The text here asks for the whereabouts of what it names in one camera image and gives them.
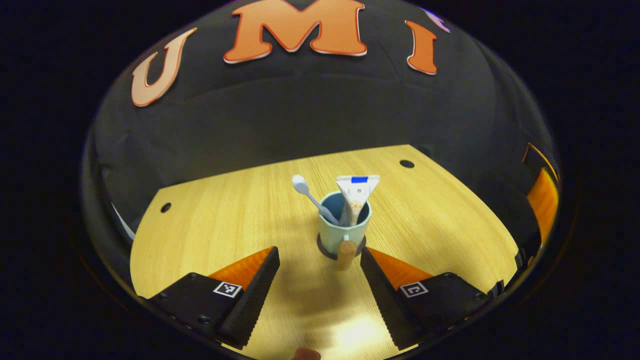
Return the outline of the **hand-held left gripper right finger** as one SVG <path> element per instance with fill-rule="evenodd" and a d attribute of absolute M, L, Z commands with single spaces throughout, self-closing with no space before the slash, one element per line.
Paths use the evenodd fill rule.
<path fill-rule="evenodd" d="M 485 292 L 455 273 L 432 275 L 368 246 L 360 267 L 400 351 L 441 337 L 489 302 Z"/>

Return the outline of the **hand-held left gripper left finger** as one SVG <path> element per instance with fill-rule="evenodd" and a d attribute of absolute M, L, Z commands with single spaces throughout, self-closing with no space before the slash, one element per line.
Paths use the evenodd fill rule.
<path fill-rule="evenodd" d="M 187 272 L 142 298 L 178 330 L 242 350 L 280 266 L 279 248 L 268 246 L 208 275 Z"/>

